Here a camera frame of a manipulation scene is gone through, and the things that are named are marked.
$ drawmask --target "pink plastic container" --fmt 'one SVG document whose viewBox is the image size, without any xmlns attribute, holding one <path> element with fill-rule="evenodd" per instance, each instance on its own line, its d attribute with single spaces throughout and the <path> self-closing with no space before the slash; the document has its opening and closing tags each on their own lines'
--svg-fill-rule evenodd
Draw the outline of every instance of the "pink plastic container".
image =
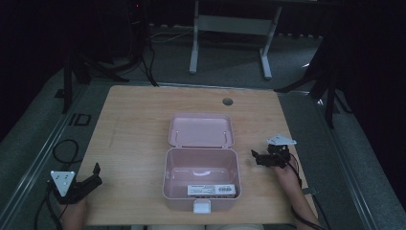
<svg viewBox="0 0 406 230">
<path fill-rule="evenodd" d="M 163 194 L 170 209 L 210 213 L 230 209 L 241 195 L 230 117 L 213 113 L 173 115 Z M 233 184 L 232 198 L 188 197 L 189 185 Z"/>
</svg>

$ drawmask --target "dark background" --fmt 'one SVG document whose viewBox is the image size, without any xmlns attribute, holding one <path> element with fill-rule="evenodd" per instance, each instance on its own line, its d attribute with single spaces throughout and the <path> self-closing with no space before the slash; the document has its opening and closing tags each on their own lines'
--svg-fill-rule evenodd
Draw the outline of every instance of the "dark background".
<svg viewBox="0 0 406 230">
<path fill-rule="evenodd" d="M 122 7 L 116 12 L 109 4 Z M 130 1 L 129 6 L 140 1 Z M 12 1 L 0 3 L 0 140 L 18 121 L 43 84 L 80 50 L 94 60 L 111 62 L 124 55 L 111 35 L 126 39 L 125 6 L 116 1 Z M 220 15 L 270 18 L 261 6 L 201 3 Z M 399 200 L 406 205 L 406 7 L 402 1 L 349 1 L 345 8 L 287 4 L 278 34 L 322 36 L 323 50 L 311 64 L 332 68 L 339 58 L 338 88 L 364 129 Z M 193 1 L 151 0 L 148 22 L 192 25 Z"/>
</svg>

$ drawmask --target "round hole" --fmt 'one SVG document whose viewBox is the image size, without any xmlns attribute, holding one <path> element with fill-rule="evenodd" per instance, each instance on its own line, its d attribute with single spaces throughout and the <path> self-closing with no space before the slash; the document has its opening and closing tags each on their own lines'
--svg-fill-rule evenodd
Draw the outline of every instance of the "round hole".
<svg viewBox="0 0 406 230">
<path fill-rule="evenodd" d="M 233 99 L 231 99 L 231 98 L 225 98 L 225 99 L 223 99 L 223 103 L 224 103 L 225 105 L 230 106 L 230 105 L 232 105 L 234 102 L 233 102 Z"/>
</svg>

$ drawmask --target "label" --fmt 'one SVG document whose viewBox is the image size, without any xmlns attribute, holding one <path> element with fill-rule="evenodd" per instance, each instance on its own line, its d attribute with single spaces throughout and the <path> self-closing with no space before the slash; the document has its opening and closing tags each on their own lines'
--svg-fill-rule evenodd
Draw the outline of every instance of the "label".
<svg viewBox="0 0 406 230">
<path fill-rule="evenodd" d="M 188 197 L 194 198 L 234 198 L 236 186 L 222 185 L 188 185 Z"/>
</svg>

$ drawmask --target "pink lid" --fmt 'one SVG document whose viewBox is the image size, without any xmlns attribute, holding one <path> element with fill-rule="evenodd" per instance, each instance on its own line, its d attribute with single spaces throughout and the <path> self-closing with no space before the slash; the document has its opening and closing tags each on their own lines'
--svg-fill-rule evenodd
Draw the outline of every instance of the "pink lid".
<svg viewBox="0 0 406 230">
<path fill-rule="evenodd" d="M 185 148 L 230 148 L 234 143 L 230 117 L 215 113 L 174 114 L 169 143 Z"/>
</svg>

